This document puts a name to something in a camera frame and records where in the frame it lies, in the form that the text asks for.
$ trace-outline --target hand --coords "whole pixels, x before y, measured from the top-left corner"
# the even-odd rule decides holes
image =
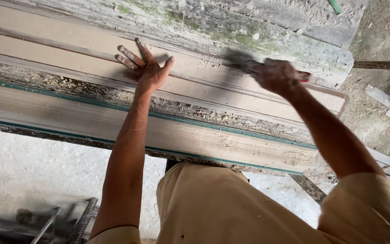
[[[283,97],[301,86],[295,78],[296,70],[288,61],[266,59],[265,64],[252,65],[250,69],[255,72],[251,76],[261,87]]]
[[[120,46],[119,50],[128,58],[118,55],[117,60],[139,74],[137,90],[152,93],[164,84],[169,71],[174,65],[174,56],[169,57],[169,59],[165,62],[165,65],[161,68],[141,40],[136,39],[136,42],[145,58],[145,61],[123,46]]]

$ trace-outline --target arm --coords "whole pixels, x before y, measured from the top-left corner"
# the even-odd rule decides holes
[[[320,154],[339,178],[361,172],[385,176],[362,142],[294,78],[295,70],[289,62],[274,60],[273,66],[253,66],[252,70],[263,88],[281,95],[294,106],[311,131]]]
[[[174,64],[170,57],[163,68],[149,50],[137,40],[146,62],[121,47],[131,60],[117,59],[129,68],[140,72],[132,107],[115,141],[109,158],[102,190],[102,203],[97,214],[91,238],[104,230],[120,227],[139,227],[141,212],[142,181],[145,157],[145,135],[150,98],[168,77]]]

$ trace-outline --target khaki shirt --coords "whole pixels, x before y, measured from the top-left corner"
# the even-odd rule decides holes
[[[227,168],[179,163],[160,180],[156,243],[390,244],[390,182],[360,173],[342,178],[321,206],[318,229]],[[138,244],[139,230],[106,230],[89,244]]]

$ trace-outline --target shirt sleeve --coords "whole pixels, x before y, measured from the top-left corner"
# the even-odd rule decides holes
[[[88,244],[140,244],[139,229],[123,226],[105,230],[90,239]]]
[[[325,198],[318,230],[346,243],[390,243],[390,182],[359,173],[342,178]]]

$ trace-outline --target dirt ground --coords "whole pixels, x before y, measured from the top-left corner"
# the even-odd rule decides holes
[[[390,0],[371,0],[350,46],[355,61],[390,61]],[[350,98],[342,116],[363,143],[390,156],[390,118],[387,108],[364,93],[370,84],[390,96],[390,70],[352,69],[339,91]],[[328,193],[338,181],[321,157],[305,174]]]

